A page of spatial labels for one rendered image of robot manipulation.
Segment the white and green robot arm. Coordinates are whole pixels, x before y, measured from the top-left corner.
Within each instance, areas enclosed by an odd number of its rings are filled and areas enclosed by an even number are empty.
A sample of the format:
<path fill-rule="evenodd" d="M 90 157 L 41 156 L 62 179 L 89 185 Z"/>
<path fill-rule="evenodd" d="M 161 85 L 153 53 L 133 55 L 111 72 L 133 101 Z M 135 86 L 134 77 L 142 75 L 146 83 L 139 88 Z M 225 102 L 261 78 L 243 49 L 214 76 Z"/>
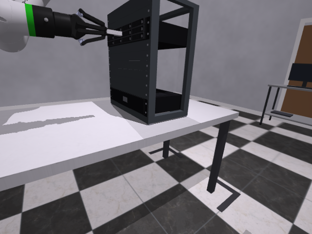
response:
<path fill-rule="evenodd" d="M 0 49 L 19 52 L 29 36 L 54 38 L 55 18 L 50 0 L 0 0 Z"/>

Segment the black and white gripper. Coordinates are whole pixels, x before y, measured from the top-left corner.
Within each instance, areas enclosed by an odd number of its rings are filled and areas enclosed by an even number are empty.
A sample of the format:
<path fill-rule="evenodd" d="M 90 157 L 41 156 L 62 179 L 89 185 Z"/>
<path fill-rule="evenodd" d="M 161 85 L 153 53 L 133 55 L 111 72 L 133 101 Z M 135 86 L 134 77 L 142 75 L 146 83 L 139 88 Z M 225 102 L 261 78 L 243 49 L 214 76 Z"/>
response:
<path fill-rule="evenodd" d="M 56 33 L 55 36 L 74 38 L 80 42 L 81 46 L 87 43 L 103 40 L 106 36 L 122 36 L 121 31 L 116 31 L 111 28 L 105 27 L 105 23 L 98 20 L 97 18 L 85 13 L 81 8 L 76 14 L 65 14 L 59 12 L 53 12 L 55 18 Z M 86 23 L 80 17 L 97 24 Z M 98 26 L 99 25 L 99 26 Z M 89 29 L 94 30 L 89 30 Z M 86 34 L 101 35 L 101 37 L 91 39 L 81 39 Z"/>

